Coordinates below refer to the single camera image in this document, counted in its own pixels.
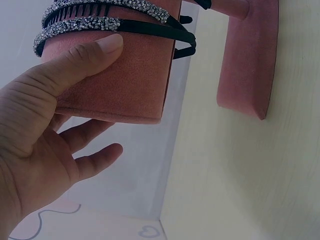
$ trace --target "finger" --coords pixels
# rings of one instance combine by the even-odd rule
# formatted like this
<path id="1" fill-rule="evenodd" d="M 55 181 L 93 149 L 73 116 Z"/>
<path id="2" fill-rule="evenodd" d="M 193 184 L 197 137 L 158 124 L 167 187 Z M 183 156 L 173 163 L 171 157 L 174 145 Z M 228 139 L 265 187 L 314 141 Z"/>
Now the finger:
<path id="1" fill-rule="evenodd" d="M 58 58 L 25 73 L 36 87 L 57 97 L 86 77 L 100 73 L 114 63 L 123 50 L 123 38 L 114 34 L 95 42 L 82 43 Z"/>
<path id="2" fill-rule="evenodd" d="M 120 144 L 112 144 L 101 151 L 91 155 L 76 159 L 79 171 L 78 181 L 92 178 L 112 165 L 123 153 Z"/>
<path id="3" fill-rule="evenodd" d="M 49 123 L 49 127 L 54 131 L 58 131 L 62 125 L 68 121 L 71 117 L 67 115 L 55 114 Z"/>
<path id="4" fill-rule="evenodd" d="M 60 137 L 65 140 L 69 145 L 70 151 L 74 154 L 113 125 L 113 122 L 90 120 L 63 131 L 60 133 Z"/>

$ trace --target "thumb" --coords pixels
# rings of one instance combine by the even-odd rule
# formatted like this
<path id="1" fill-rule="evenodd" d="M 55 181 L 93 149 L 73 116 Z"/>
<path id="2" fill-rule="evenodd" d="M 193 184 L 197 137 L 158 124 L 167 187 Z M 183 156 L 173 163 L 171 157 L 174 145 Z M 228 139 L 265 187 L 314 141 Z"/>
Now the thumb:
<path id="1" fill-rule="evenodd" d="M 95 42 L 78 44 L 25 74 L 30 81 L 40 83 L 45 92 L 57 97 L 84 78 L 105 70 L 120 57 L 122 50 L 123 38 L 114 34 Z"/>

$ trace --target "headband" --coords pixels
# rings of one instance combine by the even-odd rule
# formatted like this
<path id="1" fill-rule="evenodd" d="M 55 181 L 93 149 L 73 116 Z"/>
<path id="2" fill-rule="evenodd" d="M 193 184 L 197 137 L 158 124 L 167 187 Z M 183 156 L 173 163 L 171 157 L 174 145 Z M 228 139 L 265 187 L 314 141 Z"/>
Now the headband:
<path id="1" fill-rule="evenodd" d="M 107 17 L 110 6 L 132 9 L 147 14 L 161 24 Z M 89 17 L 83 17 L 86 11 Z M 175 49 L 173 59 L 188 57 L 196 52 L 196 38 L 182 25 L 192 18 L 181 16 L 180 22 L 168 11 L 145 0 L 61 0 L 47 8 L 42 18 L 42 31 L 36 36 L 33 49 L 41 57 L 46 40 L 54 36 L 78 31 L 119 31 L 152 35 L 190 44 Z"/>

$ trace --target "crystal embellishment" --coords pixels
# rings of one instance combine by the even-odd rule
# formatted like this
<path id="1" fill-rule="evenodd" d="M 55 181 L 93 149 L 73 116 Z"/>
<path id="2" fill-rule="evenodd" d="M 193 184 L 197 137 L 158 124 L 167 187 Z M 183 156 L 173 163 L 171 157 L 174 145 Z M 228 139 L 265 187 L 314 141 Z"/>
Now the crystal embellishment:
<path id="1" fill-rule="evenodd" d="M 121 20 L 113 17 L 82 17 L 56 22 L 44 29 L 36 36 L 33 50 L 38 57 L 41 57 L 46 40 L 69 32 L 98 30 L 117 31 L 121 25 Z"/>
<path id="2" fill-rule="evenodd" d="M 42 27 L 45 26 L 47 17 L 55 11 L 79 4 L 113 4 L 126 6 L 127 8 L 148 14 L 162 24 L 165 24 L 170 17 L 167 10 L 145 0 L 61 0 L 54 1 L 53 4 L 45 10 L 42 18 Z"/>

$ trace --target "pink velvet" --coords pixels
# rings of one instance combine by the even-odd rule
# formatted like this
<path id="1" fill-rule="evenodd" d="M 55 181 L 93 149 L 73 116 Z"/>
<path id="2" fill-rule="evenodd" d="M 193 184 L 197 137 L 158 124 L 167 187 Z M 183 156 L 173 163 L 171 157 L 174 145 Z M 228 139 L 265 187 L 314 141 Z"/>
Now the pink velvet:
<path id="1" fill-rule="evenodd" d="M 263 120 L 275 72 L 279 0 L 248 2 L 244 20 L 229 20 L 217 103 Z"/>
<path id="2" fill-rule="evenodd" d="M 181 0 L 151 0 L 178 18 Z M 143 13 L 112 6 L 108 17 L 159 24 Z M 78 44 L 113 34 L 109 31 L 66 33 L 49 39 L 44 62 Z M 163 113 L 174 41 L 156 36 L 120 32 L 124 50 L 120 59 L 105 71 L 89 77 L 58 98 L 56 112 L 110 122 L 159 123 Z"/>
<path id="3" fill-rule="evenodd" d="M 211 9 L 219 13 L 243 20 L 247 17 L 249 11 L 249 2 L 247 0 L 211 0 Z"/>

